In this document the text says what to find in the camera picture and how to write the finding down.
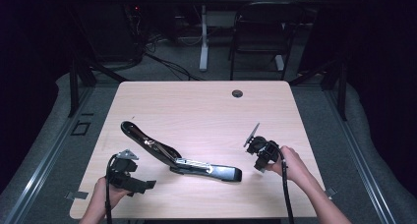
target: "gray carpet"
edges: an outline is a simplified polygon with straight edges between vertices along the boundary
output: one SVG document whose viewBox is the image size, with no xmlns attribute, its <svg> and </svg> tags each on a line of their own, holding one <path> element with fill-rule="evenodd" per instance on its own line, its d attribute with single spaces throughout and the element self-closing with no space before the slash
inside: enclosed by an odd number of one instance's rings
<svg viewBox="0 0 417 224">
<path fill-rule="evenodd" d="M 306 36 L 308 36 L 307 31 L 301 32 L 296 39 L 287 80 L 296 77 L 296 66 L 298 66 Z M 175 62 L 191 74 L 205 80 L 228 80 L 229 62 L 226 42 L 227 36 L 210 39 L 208 70 L 204 73 L 198 70 L 200 44 L 190 46 L 181 42 L 173 44 L 161 41 L 156 45 L 156 50 L 152 54 Z M 6 220 L 20 220 L 22 223 L 77 223 L 69 216 L 72 202 L 64 198 L 64 195 L 78 189 L 117 87 L 115 81 L 104 74 L 94 73 L 98 79 L 97 87 L 80 86 L 85 100 L 78 114 L 70 120 L 67 118 L 70 112 L 69 77 L 64 76 L 57 82 L 60 94 L 55 106 L 27 159 L 0 196 L 0 223 L 5 223 Z M 170 70 L 148 57 L 144 57 L 144 60 L 135 68 L 117 73 L 133 81 L 179 81 Z M 338 191 L 333 201 L 353 223 L 385 223 L 373 204 L 364 178 L 358 172 L 358 166 L 349 148 L 349 140 L 342 127 L 346 126 L 359 144 L 387 201 L 387 206 L 392 212 L 394 222 L 417 223 L 417 214 L 414 213 L 417 210 L 416 199 L 395 180 L 376 153 L 369 137 L 366 116 L 355 90 L 348 88 L 346 107 L 348 121 L 340 123 L 338 115 L 333 111 L 334 103 L 331 101 L 333 93 L 321 91 L 317 85 L 319 79 L 320 76 L 300 86 L 294 86 L 292 90 L 325 185 L 327 188 L 332 187 Z M 84 136 L 71 136 L 78 122 L 88 123 L 89 129 Z M 24 205 L 25 210 L 20 212 L 21 206 L 17 204 L 22 203 L 21 194 L 27 191 L 26 185 L 36 174 L 36 168 L 39 164 L 42 165 L 45 154 L 57 142 L 62 145 L 62 148 L 55 151 L 56 160 L 51 164 L 53 165 L 51 170 L 47 172 L 46 179 L 40 184 L 40 189 L 31 194 L 32 198 L 23 199 L 23 201 L 32 200 L 32 202 Z M 21 216 L 11 217 L 9 214 L 16 213 L 13 209 L 16 207 L 20 209 L 17 213 Z M 118 220 L 115 223 L 126 223 L 126 220 Z M 316 218 L 296 218 L 296 223 L 317 223 L 317 220 Z"/>
</svg>

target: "power cord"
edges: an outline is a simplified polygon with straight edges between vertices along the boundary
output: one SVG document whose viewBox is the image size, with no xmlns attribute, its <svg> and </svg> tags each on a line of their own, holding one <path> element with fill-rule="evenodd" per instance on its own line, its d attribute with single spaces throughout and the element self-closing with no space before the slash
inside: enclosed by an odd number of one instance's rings
<svg viewBox="0 0 417 224">
<path fill-rule="evenodd" d="M 284 189 L 284 196 L 285 196 L 285 205 L 287 207 L 288 212 L 288 219 L 290 224 L 294 224 L 294 215 L 292 214 L 292 207 L 291 207 L 291 201 L 289 199 L 289 192 L 288 192 L 288 179 L 287 179 L 287 172 L 286 169 L 288 168 L 285 162 L 285 157 L 283 153 L 281 152 L 281 149 L 275 145 L 278 149 L 279 156 L 281 157 L 281 168 L 282 168 L 282 187 Z"/>
<path fill-rule="evenodd" d="M 112 224 L 113 223 L 112 218 L 111 218 L 109 173 L 110 173 L 110 165 L 113 162 L 115 157 L 116 157 L 116 154 L 113 154 L 111 156 L 110 160 L 107 163 L 107 169 L 106 169 L 106 172 L 105 172 L 105 212 L 106 212 L 107 224 Z"/>
<path fill-rule="evenodd" d="M 151 55 L 149 53 L 145 53 L 144 55 L 150 57 L 152 60 L 155 60 L 155 61 L 163 64 L 165 67 L 167 67 L 169 69 L 169 71 L 171 71 L 171 73 L 173 75 L 175 75 L 181 81 L 183 81 L 183 80 L 177 75 L 176 72 L 187 76 L 188 81 L 190 81 L 190 80 L 204 81 L 204 79 L 199 78 L 197 76 L 194 76 L 194 75 L 190 74 L 190 72 L 188 72 L 186 69 L 184 69 L 183 67 L 179 66 L 178 64 L 172 63 L 172 62 L 167 61 L 167 60 L 160 59 L 160 58 L 158 58 L 158 57 L 156 57 L 154 55 Z"/>
</svg>

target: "office chair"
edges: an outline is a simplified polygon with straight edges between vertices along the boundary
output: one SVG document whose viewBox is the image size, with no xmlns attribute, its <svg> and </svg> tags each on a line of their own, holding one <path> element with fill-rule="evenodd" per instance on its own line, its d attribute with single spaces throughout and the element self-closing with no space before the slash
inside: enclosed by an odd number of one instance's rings
<svg viewBox="0 0 417 224">
<path fill-rule="evenodd" d="M 303 16 L 303 8 L 295 3 L 253 2 L 241 7 L 236 13 L 229 51 L 230 79 L 233 80 L 235 71 L 248 71 L 235 69 L 238 53 L 271 55 L 271 61 L 276 55 L 285 55 L 280 78 L 283 80 L 294 34 Z"/>
</svg>

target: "gray mat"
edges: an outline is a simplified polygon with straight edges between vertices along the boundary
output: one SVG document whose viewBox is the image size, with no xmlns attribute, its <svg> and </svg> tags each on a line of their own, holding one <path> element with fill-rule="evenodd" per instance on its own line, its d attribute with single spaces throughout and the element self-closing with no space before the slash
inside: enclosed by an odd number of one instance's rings
<svg viewBox="0 0 417 224">
<path fill-rule="evenodd" d="M 334 202 L 354 223 L 378 223 L 379 218 L 349 157 L 344 135 L 331 115 L 324 93 L 317 87 L 296 87 L 293 92 L 325 185 L 339 191 Z M 78 189 L 114 93 L 115 88 L 111 87 L 94 90 L 82 111 L 85 115 L 79 119 L 80 122 L 90 123 L 86 135 L 67 137 L 64 149 L 37 195 L 25 223 L 33 223 L 33 220 L 36 220 L 35 223 L 77 222 L 69 216 L 72 202 L 65 199 L 64 195 L 67 191 Z M 296 221 L 317 222 L 316 218 L 300 218 Z"/>
</svg>

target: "wooden table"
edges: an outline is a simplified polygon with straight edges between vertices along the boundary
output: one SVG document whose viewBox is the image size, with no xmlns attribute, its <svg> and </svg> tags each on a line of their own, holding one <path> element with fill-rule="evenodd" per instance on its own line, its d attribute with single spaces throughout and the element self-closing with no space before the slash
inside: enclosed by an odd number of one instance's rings
<svg viewBox="0 0 417 224">
<path fill-rule="evenodd" d="M 242 97 L 234 97 L 239 89 Z M 242 170 L 241 183 L 178 175 L 120 130 L 131 121 L 145 134 L 174 147 L 181 155 Z M 254 168 L 256 155 L 243 144 L 255 126 L 255 136 L 295 148 L 311 173 L 323 181 L 286 82 L 125 82 L 120 84 L 91 156 L 70 214 L 83 216 L 94 184 L 105 173 L 111 155 L 131 149 L 140 157 L 132 177 L 156 180 L 144 195 L 124 197 L 113 218 L 279 218 L 286 217 L 281 178 Z M 316 216 L 305 194 L 288 182 L 294 216 Z"/>
</svg>

